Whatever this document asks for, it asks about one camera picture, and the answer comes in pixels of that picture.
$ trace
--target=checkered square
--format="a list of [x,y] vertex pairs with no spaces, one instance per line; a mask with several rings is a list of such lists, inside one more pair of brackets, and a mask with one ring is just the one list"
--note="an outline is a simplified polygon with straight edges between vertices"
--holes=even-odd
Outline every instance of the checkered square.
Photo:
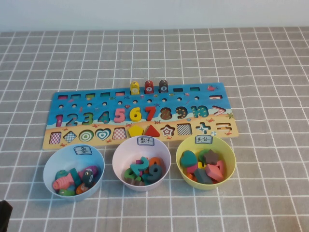
[[61,132],[53,132],[50,134],[49,144],[59,144],[61,139]]
[[74,134],[72,131],[70,131],[69,133],[66,134],[66,136],[64,136],[64,140],[67,141],[68,143],[72,142],[75,138],[76,138],[76,134]]
[[126,129],[125,128],[115,128],[112,139],[126,139]]
[[189,135],[192,134],[191,124],[177,124],[178,135]]

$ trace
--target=white wall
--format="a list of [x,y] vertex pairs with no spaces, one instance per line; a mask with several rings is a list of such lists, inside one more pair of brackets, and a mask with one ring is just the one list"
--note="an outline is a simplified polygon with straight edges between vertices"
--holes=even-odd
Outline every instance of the white wall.
[[2,0],[0,31],[308,26],[308,0]]

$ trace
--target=triangle shape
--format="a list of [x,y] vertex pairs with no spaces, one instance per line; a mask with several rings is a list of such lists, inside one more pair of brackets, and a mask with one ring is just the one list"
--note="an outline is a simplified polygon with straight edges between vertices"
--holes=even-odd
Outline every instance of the triangle shape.
[[148,127],[144,135],[151,137],[160,137],[160,133],[153,127],[153,125],[150,125]]

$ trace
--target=wooden puzzle board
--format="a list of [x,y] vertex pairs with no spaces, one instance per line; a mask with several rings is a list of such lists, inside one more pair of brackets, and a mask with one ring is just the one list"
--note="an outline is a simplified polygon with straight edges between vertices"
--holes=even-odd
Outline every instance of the wooden puzzle board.
[[[141,120],[130,112],[140,108]],[[147,121],[152,107],[154,113]],[[124,111],[125,120],[114,122]],[[137,116],[133,110],[131,116]],[[145,135],[152,125],[161,141],[184,140],[191,135],[236,137],[238,130],[222,83],[169,86],[168,93],[131,95],[130,88],[57,92],[54,94],[43,149],[86,143],[93,146],[120,144],[130,138],[130,129]]]

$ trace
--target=plastic bowl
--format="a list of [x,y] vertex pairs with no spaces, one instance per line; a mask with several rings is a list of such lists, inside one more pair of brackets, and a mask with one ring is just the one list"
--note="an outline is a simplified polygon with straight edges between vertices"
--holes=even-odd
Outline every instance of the plastic bowl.
[[[95,177],[96,184],[88,191],[79,195],[67,197],[57,194],[53,189],[52,184],[59,170],[66,170],[68,172],[70,169],[76,168],[79,172],[92,165],[97,166],[98,175]],[[58,150],[49,158],[44,167],[43,179],[46,187],[52,194],[69,201],[81,201],[92,196],[100,187],[104,166],[102,154],[93,146],[85,144],[70,145]]]
[[[151,159],[160,157],[164,163],[162,165],[162,177],[157,182],[146,186],[135,186],[128,184],[124,180],[124,172],[142,156]],[[112,158],[112,168],[118,177],[128,188],[136,191],[148,191],[159,186],[170,169],[171,156],[169,149],[160,140],[149,136],[132,137],[121,143]]]
[[[194,180],[191,180],[183,173],[183,168],[180,165],[180,158],[183,155],[183,152],[186,150],[190,150],[194,152],[197,156],[198,152],[203,149],[211,149],[214,152],[219,154],[219,159],[225,162],[225,176],[222,182],[217,184],[201,184]],[[215,189],[216,187],[222,185],[225,181],[227,181],[231,175],[234,173],[236,168],[236,158],[233,150],[230,146],[220,138],[212,137],[211,135],[197,135],[191,136],[185,139],[178,147],[176,151],[176,163],[177,167],[183,176],[184,180],[191,186],[201,189],[201,190],[211,190]]]

